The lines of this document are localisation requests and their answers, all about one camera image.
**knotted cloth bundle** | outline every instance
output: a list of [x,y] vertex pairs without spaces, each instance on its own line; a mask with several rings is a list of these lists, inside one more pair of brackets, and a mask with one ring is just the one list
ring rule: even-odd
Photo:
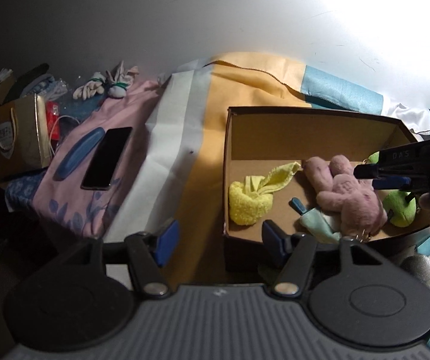
[[253,225],[273,205],[273,193],[284,188],[300,169],[298,162],[273,168],[267,177],[246,176],[245,182],[234,181],[228,189],[229,214],[237,225]]

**gift bag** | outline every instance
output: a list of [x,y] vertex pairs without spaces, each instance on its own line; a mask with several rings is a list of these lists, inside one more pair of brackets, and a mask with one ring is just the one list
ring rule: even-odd
[[28,95],[0,107],[0,181],[50,164],[45,103]]

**open box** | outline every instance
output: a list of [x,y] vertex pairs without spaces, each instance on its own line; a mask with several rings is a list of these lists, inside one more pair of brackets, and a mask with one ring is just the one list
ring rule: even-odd
[[[288,202],[298,197],[314,207],[315,191],[303,171],[273,194],[272,209],[256,224],[239,226],[228,215],[228,188],[245,176],[266,176],[279,165],[301,163],[313,156],[329,161],[345,155],[352,164],[372,153],[416,142],[402,121],[358,112],[298,107],[231,107],[225,136],[224,159],[224,253],[228,271],[252,271],[258,263],[271,264],[261,243],[261,225],[272,219],[286,233],[304,231]],[[430,236],[430,212],[421,210],[408,227],[387,223],[368,245],[386,256],[418,245]]]

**pink cloth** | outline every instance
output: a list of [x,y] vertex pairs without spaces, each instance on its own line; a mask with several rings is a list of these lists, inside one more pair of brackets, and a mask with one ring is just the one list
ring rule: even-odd
[[[158,88],[154,81],[133,83],[125,98],[106,99],[98,111],[93,112],[68,135],[58,148],[34,196],[33,207],[38,215],[83,237],[103,235],[145,160],[148,142],[145,122],[159,100]],[[133,127],[110,189],[91,191],[80,188],[95,150],[65,180],[54,181],[55,171],[68,151],[96,127],[103,127],[105,131],[110,128]]]

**smartphone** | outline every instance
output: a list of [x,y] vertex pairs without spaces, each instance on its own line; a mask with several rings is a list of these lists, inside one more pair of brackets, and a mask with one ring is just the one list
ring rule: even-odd
[[85,173],[81,185],[83,190],[106,191],[110,188],[113,174],[131,133],[132,127],[107,130]]

